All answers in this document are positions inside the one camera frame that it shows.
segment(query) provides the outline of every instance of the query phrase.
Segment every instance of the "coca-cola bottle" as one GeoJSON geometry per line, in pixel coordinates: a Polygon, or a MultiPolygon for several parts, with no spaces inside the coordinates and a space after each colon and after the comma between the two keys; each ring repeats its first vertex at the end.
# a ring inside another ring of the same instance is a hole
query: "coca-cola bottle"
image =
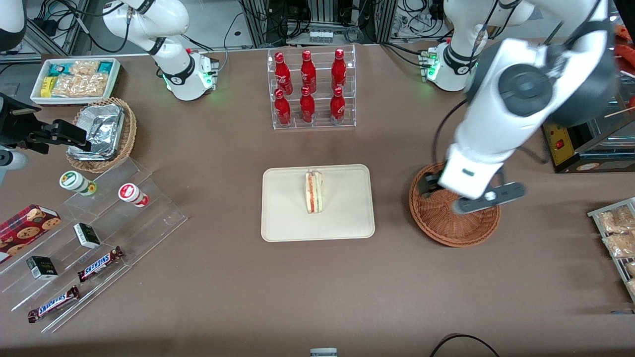
{"type": "Polygon", "coordinates": [[[344,106],[346,102],[342,97],[342,87],[338,86],[333,90],[331,98],[331,123],[340,125],[344,121],[344,106]]]}
{"type": "Polygon", "coordinates": [[[282,126],[291,125],[291,107],[289,101],[284,97],[284,92],[280,88],[276,88],[274,91],[276,101],[274,106],[276,107],[276,116],[282,126]]]}
{"type": "Polygon", "coordinates": [[[300,98],[300,108],[302,109],[302,120],[311,124],[316,116],[316,102],[311,96],[311,89],[308,86],[302,87],[302,98],[300,98]]]}
{"type": "Polygon", "coordinates": [[[333,61],[333,67],[331,67],[331,78],[333,90],[337,86],[344,88],[344,85],[346,85],[346,62],[344,62],[344,50],[341,48],[335,50],[335,61],[333,61]]]}
{"type": "Polygon", "coordinates": [[[300,68],[302,74],[302,85],[308,86],[311,93],[315,93],[318,90],[318,82],[316,79],[316,65],[311,60],[311,51],[305,50],[302,52],[302,68],[300,68]]]}
{"type": "Polygon", "coordinates": [[[293,93],[291,71],[289,71],[289,66],[284,62],[284,55],[281,52],[277,52],[274,58],[276,59],[276,82],[278,83],[278,88],[282,89],[284,95],[288,97],[293,93]]]}

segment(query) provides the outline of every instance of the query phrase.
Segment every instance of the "orange food item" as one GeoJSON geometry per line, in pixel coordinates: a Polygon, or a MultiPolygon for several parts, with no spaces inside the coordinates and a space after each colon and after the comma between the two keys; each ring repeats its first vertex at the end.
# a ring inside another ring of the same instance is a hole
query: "orange food item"
{"type": "Polygon", "coordinates": [[[622,58],[628,61],[633,67],[635,67],[635,50],[625,44],[616,44],[613,50],[616,56],[622,56],[622,58]]]}
{"type": "Polygon", "coordinates": [[[628,42],[632,41],[631,34],[626,29],[626,27],[624,27],[624,25],[616,25],[615,26],[615,34],[620,36],[621,38],[625,39],[628,42]]]}

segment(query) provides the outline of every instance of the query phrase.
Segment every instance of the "green and white cup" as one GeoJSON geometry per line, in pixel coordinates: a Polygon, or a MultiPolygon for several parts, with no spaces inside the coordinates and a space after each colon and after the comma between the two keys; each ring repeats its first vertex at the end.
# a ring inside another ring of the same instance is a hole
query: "green and white cup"
{"type": "Polygon", "coordinates": [[[60,186],[82,196],[91,196],[97,192],[97,184],[77,171],[67,171],[60,177],[60,186]]]}

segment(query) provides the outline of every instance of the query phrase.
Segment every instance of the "brown wicker basket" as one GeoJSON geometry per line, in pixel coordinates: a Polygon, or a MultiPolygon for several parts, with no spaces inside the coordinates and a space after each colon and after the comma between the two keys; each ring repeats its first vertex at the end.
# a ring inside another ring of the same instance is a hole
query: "brown wicker basket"
{"type": "Polygon", "coordinates": [[[467,215],[452,211],[458,195],[449,190],[438,190],[429,197],[419,195],[417,182],[426,173],[438,173],[442,163],[424,167],[410,186],[408,202],[410,213],[421,230],[430,238],[448,246],[465,247],[484,242],[498,227],[500,207],[491,207],[467,215]]]}
{"type": "MultiPolygon", "coordinates": [[[[93,173],[102,173],[109,168],[113,167],[116,163],[130,156],[132,147],[135,145],[135,135],[137,134],[137,119],[135,113],[132,112],[130,106],[126,102],[118,98],[108,98],[99,100],[98,102],[91,103],[90,105],[107,105],[117,104],[126,111],[126,117],[124,118],[123,128],[121,129],[121,140],[119,141],[119,147],[117,148],[117,156],[110,161],[79,161],[75,160],[66,154],[66,159],[70,164],[82,171],[88,171],[93,173]]],[[[79,119],[79,112],[73,120],[73,124],[77,124],[79,119]]]]}

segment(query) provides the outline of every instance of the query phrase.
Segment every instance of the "table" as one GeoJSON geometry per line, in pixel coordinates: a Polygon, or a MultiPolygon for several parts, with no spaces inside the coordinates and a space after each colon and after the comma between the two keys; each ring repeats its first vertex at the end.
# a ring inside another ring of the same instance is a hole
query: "table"
{"type": "MultiPolygon", "coordinates": [[[[332,346],[343,357],[422,356],[462,332],[502,356],[632,356],[633,316],[609,314],[632,305],[585,213],[633,196],[633,174],[555,175],[516,153],[507,178],[527,196],[502,207],[482,245],[441,246],[414,223],[407,192],[462,95],[422,83],[377,45],[356,48],[358,126],[303,133],[271,127],[265,50],[232,52],[218,90],[194,102],[166,91],[150,57],[121,57],[118,96],[138,120],[132,156],[191,219],[54,334],[3,307],[0,346],[12,349],[2,355],[290,357],[332,346]],[[370,169],[373,237],[260,237],[266,169],[354,163],[370,169]]],[[[538,134],[528,143],[541,145],[538,134]]],[[[7,174],[0,219],[69,197],[57,183],[64,150],[30,152],[28,168],[7,174]]]]}

